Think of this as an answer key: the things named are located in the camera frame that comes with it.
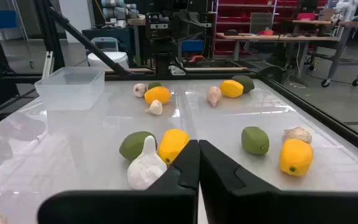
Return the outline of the white robot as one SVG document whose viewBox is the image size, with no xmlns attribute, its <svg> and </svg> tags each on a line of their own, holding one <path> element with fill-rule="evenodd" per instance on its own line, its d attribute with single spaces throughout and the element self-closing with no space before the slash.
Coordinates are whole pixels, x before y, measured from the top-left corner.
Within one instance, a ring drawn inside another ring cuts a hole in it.
<svg viewBox="0 0 358 224">
<path fill-rule="evenodd" d="M 358 0 L 339 0 L 334 6 L 340 21 L 351 21 L 358 7 Z"/>
</svg>

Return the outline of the small white garlic bulb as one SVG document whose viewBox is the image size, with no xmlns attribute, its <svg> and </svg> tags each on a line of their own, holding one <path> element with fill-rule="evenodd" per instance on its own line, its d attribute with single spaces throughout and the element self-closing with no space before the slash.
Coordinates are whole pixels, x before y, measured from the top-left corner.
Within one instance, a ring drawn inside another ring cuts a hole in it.
<svg viewBox="0 0 358 224">
<path fill-rule="evenodd" d="M 163 111 L 163 105 L 159 100 L 153 100 L 150 106 L 146 109 L 146 113 L 154 114 L 154 115 L 161 115 Z"/>
</svg>

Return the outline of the long wooden workbench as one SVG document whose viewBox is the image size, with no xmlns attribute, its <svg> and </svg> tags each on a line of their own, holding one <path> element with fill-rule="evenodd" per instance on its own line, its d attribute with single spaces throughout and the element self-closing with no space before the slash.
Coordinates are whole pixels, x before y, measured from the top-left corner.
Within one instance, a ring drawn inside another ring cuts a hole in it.
<svg viewBox="0 0 358 224">
<path fill-rule="evenodd" d="M 224 33 L 217 33 L 217 36 L 226 40 L 235 40 L 236 44 L 233 50 L 233 59 L 239 58 L 240 41 L 243 42 L 275 42 L 275 43 L 298 43 L 298 53 L 296 56 L 296 64 L 298 72 L 296 73 L 297 79 L 301 78 L 301 69 L 305 64 L 306 53 L 311 42 L 339 42 L 338 37 L 287 37 L 285 35 L 257 35 L 257 34 L 243 34 L 238 35 L 225 35 Z"/>
</svg>

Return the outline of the black aluminium table frame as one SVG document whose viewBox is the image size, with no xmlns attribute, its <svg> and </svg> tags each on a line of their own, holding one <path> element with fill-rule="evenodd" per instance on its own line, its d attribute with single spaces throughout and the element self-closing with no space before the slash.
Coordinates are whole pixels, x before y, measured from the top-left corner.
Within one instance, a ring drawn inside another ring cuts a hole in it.
<svg viewBox="0 0 358 224">
<path fill-rule="evenodd" d="M 113 62 L 104 54 L 97 46 L 91 43 L 83 34 L 75 29 L 69 20 L 62 14 L 57 12 L 50 0 L 34 0 L 35 10 L 39 16 L 40 25 L 44 33 L 44 42 L 46 49 L 53 55 L 50 59 L 53 61 L 52 71 L 65 66 L 64 58 L 61 50 L 60 41 L 56 33 L 56 26 L 63 27 L 67 32 L 74 36 L 83 46 L 89 49 L 92 53 L 98 56 L 102 62 L 107 65 L 105 69 L 109 81 L 124 81 L 124 80 L 217 80 L 223 78 L 231 78 L 234 75 L 249 75 L 251 78 L 256 78 L 269 87 L 273 88 L 279 94 L 290 100 L 303 111 L 323 123 L 329 129 L 340 135 L 342 138 L 353 144 L 358 148 L 358 132 L 347 127 L 331 115 L 318 109 L 307 101 L 296 96 L 290 90 L 285 88 L 280 80 L 283 77 L 283 72 L 280 68 L 275 66 L 265 67 L 258 71 L 248 71 L 236 68 L 230 72 L 227 68 L 219 70 L 218 68 L 192 68 L 186 75 L 165 75 L 158 77 L 155 75 L 155 69 L 138 68 L 125 69 L 118 63 Z M 14 83 L 35 83 L 41 79 L 39 73 L 35 74 L 16 74 L 8 65 L 5 54 L 0 45 L 0 80 L 6 79 Z"/>
</svg>

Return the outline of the wooden table on casters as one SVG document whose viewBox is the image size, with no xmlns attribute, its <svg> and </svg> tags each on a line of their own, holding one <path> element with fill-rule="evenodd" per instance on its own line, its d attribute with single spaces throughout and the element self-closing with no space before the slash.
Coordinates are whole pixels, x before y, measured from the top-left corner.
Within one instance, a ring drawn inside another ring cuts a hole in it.
<svg viewBox="0 0 358 224">
<path fill-rule="evenodd" d="M 318 34 L 322 34 L 323 27 L 337 28 L 337 32 L 334 32 L 334 44 L 328 44 L 328 38 L 325 37 L 325 44 L 316 44 L 318 47 L 325 47 L 329 49 L 335 49 L 335 54 L 332 56 L 319 54 L 316 51 L 310 53 L 312 58 L 312 63 L 310 67 L 314 68 L 314 59 L 321 58 L 324 60 L 331 61 L 331 66 L 328 72 L 328 76 L 321 82 L 322 87 L 327 87 L 332 82 L 332 78 L 336 72 L 338 66 L 358 66 L 358 60 L 354 59 L 345 59 L 342 58 L 342 54 L 345 51 L 347 40 L 349 39 L 349 34 L 353 28 L 358 28 L 358 21 L 339 21 L 339 22 L 330 22 L 330 21 L 306 21 L 306 20 L 292 20 L 292 23 L 295 24 L 294 32 L 299 31 L 299 26 L 301 24 L 310 24 L 318 26 Z M 355 80 L 352 82 L 352 86 L 358 86 L 358 75 Z"/>
</svg>

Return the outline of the blue box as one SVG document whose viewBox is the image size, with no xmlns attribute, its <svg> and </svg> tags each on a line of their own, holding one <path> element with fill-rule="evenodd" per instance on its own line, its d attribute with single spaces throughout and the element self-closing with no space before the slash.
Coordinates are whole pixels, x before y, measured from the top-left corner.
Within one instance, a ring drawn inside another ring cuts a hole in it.
<svg viewBox="0 0 358 224">
<path fill-rule="evenodd" d="M 181 44 L 182 52 L 202 52 L 204 50 L 203 40 L 184 40 Z"/>
</svg>

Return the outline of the blue panel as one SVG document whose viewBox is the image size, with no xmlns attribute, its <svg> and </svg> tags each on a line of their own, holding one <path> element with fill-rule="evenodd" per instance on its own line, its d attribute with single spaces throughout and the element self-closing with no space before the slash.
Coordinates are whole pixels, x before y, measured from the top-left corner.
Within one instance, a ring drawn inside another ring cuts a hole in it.
<svg viewBox="0 0 358 224">
<path fill-rule="evenodd" d="M 16 12 L 10 10 L 0 10 L 0 29 L 18 28 Z"/>
</svg>

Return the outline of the yellow lemon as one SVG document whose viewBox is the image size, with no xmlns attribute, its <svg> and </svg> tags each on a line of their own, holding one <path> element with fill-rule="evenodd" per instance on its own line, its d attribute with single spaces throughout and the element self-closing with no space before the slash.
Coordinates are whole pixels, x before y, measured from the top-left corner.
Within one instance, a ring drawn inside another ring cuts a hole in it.
<svg viewBox="0 0 358 224">
<path fill-rule="evenodd" d="M 169 165 L 181 153 L 189 141 L 190 136 L 187 132 L 181 129 L 169 129 L 163 135 L 158 148 L 158 155 Z"/>
<path fill-rule="evenodd" d="M 229 98 L 236 98 L 243 94 L 244 87 L 234 80 L 224 80 L 219 86 L 222 94 Z"/>
<path fill-rule="evenodd" d="M 172 94 L 170 90 L 164 86 L 156 86 L 145 92 L 144 99 L 151 105 L 154 100 L 158 100 L 161 104 L 166 104 L 170 101 Z"/>
<path fill-rule="evenodd" d="M 293 176 L 303 177 L 307 174 L 313 161 L 313 148 L 299 139 L 284 141 L 280 153 L 280 170 Z"/>
</svg>

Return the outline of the clear plastic bin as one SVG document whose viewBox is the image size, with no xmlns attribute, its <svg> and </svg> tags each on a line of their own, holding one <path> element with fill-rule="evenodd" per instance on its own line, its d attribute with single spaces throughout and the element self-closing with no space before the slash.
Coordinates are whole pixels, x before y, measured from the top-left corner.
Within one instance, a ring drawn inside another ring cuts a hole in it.
<svg viewBox="0 0 358 224">
<path fill-rule="evenodd" d="M 35 83 L 46 109 L 83 111 L 91 109 L 104 91 L 101 67 L 63 67 Z"/>
</svg>

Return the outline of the red storage shelf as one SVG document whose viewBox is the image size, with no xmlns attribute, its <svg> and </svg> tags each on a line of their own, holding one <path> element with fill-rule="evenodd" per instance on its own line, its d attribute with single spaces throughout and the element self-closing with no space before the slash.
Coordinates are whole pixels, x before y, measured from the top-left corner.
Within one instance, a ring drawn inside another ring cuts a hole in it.
<svg viewBox="0 0 358 224">
<path fill-rule="evenodd" d="M 300 11 L 319 12 L 329 0 L 217 0 L 216 33 L 236 30 L 258 34 L 278 32 L 282 22 L 296 19 Z"/>
</svg>

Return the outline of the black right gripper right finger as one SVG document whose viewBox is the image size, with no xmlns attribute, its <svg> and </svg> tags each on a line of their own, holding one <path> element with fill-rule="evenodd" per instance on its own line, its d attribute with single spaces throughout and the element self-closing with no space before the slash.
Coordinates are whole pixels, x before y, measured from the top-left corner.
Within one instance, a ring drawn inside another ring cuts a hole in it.
<svg viewBox="0 0 358 224">
<path fill-rule="evenodd" d="M 280 190 L 200 140 L 200 184 L 215 224 L 358 224 L 357 192 Z"/>
</svg>

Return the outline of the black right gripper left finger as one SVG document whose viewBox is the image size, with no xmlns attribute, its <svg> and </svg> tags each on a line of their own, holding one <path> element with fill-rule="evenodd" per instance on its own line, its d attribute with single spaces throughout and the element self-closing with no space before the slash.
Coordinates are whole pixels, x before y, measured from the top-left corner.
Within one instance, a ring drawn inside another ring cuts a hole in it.
<svg viewBox="0 0 358 224">
<path fill-rule="evenodd" d="M 146 190 L 71 190 L 46 199 L 38 224 L 197 224 L 200 145 L 191 140 Z"/>
</svg>

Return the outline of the clear storage tub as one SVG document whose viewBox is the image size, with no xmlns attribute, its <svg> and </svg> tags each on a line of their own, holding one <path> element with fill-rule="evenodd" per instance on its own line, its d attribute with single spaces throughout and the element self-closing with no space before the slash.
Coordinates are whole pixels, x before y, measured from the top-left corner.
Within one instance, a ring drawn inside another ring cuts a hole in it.
<svg viewBox="0 0 358 224">
<path fill-rule="evenodd" d="M 114 37 L 95 37 L 91 40 L 103 52 L 118 52 L 119 41 Z"/>
</svg>

